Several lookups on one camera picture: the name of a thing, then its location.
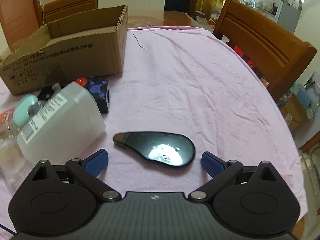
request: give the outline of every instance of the cardboard box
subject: cardboard box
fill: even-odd
[[[13,95],[56,82],[122,72],[128,7],[94,9],[39,28],[0,65]]]
[[[307,112],[294,94],[291,95],[280,111],[290,131],[293,131],[299,124],[307,120]]]

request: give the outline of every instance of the table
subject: table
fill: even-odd
[[[248,166],[267,159],[297,196],[304,215],[307,201],[297,149],[276,104],[249,66],[209,31],[193,28],[196,22],[186,14],[130,13],[129,27],[152,24],[164,27],[128,31],[123,73],[108,78],[106,134],[80,158],[107,149],[108,169],[98,178],[122,196],[126,191],[188,195],[210,180],[201,168],[204,151]],[[20,98],[11,96],[0,81],[1,111]],[[112,142],[114,134],[134,130],[184,134],[195,144],[196,157],[179,170],[149,165]],[[0,198],[1,223],[12,228],[10,195],[1,181]]]
[[[145,26],[201,26],[188,14],[172,11],[130,11],[128,28]]]

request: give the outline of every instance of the red button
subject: red button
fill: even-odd
[[[88,83],[86,78],[78,78],[76,80],[76,83],[78,83],[80,86],[85,87]]]

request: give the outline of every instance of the bottle label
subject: bottle label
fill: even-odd
[[[287,123],[287,125],[289,125],[289,123],[292,121],[293,117],[291,114],[287,114],[285,117],[285,122]]]
[[[26,144],[39,132],[39,130],[50,120],[68,100],[60,93],[48,100],[35,116],[21,129],[21,135]]]

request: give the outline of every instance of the wooden chair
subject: wooden chair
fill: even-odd
[[[41,21],[46,24],[75,13],[97,8],[98,0],[56,0],[45,4],[43,8],[40,9]]]
[[[243,59],[251,59],[258,77],[270,83],[268,90],[278,101],[309,65],[317,50],[257,11],[236,0],[226,0],[213,34],[230,39],[238,46]]]

